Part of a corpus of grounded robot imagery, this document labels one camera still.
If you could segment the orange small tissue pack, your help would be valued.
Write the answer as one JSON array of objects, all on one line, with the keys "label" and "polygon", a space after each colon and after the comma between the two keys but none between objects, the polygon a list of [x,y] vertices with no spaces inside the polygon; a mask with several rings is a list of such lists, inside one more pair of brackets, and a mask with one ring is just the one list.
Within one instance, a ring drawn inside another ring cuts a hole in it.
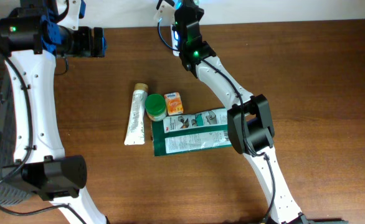
[{"label": "orange small tissue pack", "polygon": [[164,95],[164,99],[166,102],[166,109],[169,116],[184,113],[181,95],[178,92],[167,93]]}]

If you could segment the green lid small jar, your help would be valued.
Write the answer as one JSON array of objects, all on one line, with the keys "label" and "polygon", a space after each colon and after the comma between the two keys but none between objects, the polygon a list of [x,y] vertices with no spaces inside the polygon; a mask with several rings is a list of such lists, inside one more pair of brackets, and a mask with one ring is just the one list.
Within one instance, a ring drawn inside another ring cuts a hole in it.
[{"label": "green lid small jar", "polygon": [[161,121],[167,115],[165,99],[159,94],[151,94],[147,97],[145,109],[149,119],[152,121]]}]

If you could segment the white printed tube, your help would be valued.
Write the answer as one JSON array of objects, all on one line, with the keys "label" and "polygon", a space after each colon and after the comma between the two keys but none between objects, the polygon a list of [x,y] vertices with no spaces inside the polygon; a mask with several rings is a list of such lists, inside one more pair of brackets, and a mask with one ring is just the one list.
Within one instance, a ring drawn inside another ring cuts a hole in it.
[{"label": "white printed tube", "polygon": [[144,115],[147,96],[147,84],[137,83],[133,91],[130,116],[124,141],[124,145],[126,146],[142,145],[145,143]]}]

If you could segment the green white wipes packet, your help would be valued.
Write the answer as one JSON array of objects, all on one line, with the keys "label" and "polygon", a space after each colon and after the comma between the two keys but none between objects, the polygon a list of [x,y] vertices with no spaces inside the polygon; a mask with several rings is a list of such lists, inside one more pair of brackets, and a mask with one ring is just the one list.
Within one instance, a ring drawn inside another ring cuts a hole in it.
[{"label": "green white wipes packet", "polygon": [[225,108],[168,116],[151,130],[156,157],[231,146]]}]

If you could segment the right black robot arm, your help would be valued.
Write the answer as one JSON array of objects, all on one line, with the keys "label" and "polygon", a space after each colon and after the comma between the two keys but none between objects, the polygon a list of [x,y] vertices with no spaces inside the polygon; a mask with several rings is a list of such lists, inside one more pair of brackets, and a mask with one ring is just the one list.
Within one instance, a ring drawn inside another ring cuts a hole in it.
[{"label": "right black robot arm", "polygon": [[213,48],[202,39],[199,21],[203,15],[204,10],[194,1],[182,0],[176,6],[174,26],[182,65],[205,83],[227,110],[231,145],[248,160],[267,200],[262,223],[308,223],[278,165],[268,100],[247,91],[224,68]]}]

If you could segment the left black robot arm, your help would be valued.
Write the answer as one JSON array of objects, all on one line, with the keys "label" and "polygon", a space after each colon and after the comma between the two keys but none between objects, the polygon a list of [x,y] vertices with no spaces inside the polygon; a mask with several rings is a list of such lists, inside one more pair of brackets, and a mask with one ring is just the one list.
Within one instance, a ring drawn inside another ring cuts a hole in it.
[{"label": "left black robot arm", "polygon": [[55,111],[56,60],[105,55],[103,29],[79,25],[85,9],[84,1],[21,1],[0,19],[16,119],[14,163],[0,186],[38,195],[70,223],[107,223],[87,190],[85,159],[65,154]]}]

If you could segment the white barcode scanner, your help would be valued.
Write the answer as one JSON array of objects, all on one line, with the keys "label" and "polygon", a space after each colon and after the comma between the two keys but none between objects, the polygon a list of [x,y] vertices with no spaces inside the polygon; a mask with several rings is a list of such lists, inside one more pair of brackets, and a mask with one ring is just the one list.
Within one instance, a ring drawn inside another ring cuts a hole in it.
[{"label": "white barcode scanner", "polygon": [[175,57],[179,56],[179,50],[178,50],[178,45],[179,45],[179,34],[176,30],[176,26],[175,25],[171,25],[170,26],[171,29],[171,40],[172,40],[172,48],[173,50],[173,55]]}]

